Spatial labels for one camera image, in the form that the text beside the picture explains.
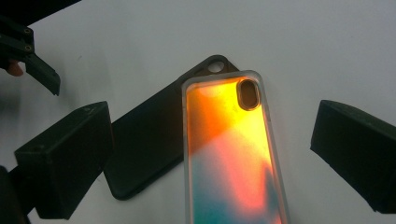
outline black phone case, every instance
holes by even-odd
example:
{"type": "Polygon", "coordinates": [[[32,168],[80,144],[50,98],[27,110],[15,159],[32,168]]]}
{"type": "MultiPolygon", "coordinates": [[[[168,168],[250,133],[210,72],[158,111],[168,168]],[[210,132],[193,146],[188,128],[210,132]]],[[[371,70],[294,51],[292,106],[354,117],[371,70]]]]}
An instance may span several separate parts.
{"type": "Polygon", "coordinates": [[[191,77],[238,71],[213,55],[113,122],[115,150],[105,168],[113,196],[128,200],[183,161],[181,85],[191,77]],[[212,63],[223,68],[210,72],[212,63]]]}

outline white table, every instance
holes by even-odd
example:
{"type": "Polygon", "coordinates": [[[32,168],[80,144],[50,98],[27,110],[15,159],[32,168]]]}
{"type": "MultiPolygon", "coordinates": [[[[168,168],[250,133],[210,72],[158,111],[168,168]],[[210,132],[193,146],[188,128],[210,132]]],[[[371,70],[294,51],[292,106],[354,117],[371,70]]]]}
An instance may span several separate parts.
{"type": "MultiPolygon", "coordinates": [[[[31,26],[61,76],[59,97],[0,71],[0,164],[72,110],[108,101],[112,120],[212,54],[262,74],[293,224],[395,223],[310,148],[318,104],[354,105],[396,124],[396,2],[83,0],[31,26]]],[[[103,175],[69,221],[184,223],[183,165],[127,202],[103,175]]]]}

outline phone case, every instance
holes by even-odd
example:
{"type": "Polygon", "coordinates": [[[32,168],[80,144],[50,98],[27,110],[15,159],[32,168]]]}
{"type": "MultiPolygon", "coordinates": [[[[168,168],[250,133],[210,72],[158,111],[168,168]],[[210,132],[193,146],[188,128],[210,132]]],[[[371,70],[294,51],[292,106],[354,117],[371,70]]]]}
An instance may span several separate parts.
{"type": "Polygon", "coordinates": [[[191,78],[238,71],[227,58],[213,55],[113,122],[114,154],[105,168],[111,193],[128,200],[183,161],[181,85],[191,78]]]}
{"type": "Polygon", "coordinates": [[[194,77],[182,93],[187,223],[288,223],[260,75],[194,77]],[[250,108],[245,80],[258,93],[250,108]]]}

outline iridescent phone case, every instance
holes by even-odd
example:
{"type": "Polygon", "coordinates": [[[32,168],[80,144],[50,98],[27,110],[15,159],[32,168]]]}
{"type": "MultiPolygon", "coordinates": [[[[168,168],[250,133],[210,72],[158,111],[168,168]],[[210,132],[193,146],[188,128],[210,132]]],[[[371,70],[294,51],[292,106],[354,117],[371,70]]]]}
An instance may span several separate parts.
{"type": "Polygon", "coordinates": [[[288,223],[261,76],[195,77],[182,93],[187,222],[288,223]]]}

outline camera cutout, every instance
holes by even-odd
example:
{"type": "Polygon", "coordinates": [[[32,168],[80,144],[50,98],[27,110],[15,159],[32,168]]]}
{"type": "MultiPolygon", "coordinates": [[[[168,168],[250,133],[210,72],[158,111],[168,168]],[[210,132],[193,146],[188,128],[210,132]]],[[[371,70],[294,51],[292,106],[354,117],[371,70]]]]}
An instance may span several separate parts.
{"type": "Polygon", "coordinates": [[[224,62],[221,61],[214,61],[209,64],[207,70],[211,73],[219,73],[224,69],[224,62]]]}
{"type": "Polygon", "coordinates": [[[237,86],[238,103],[245,110],[252,110],[260,103],[259,89],[250,79],[241,81],[237,86]]]}

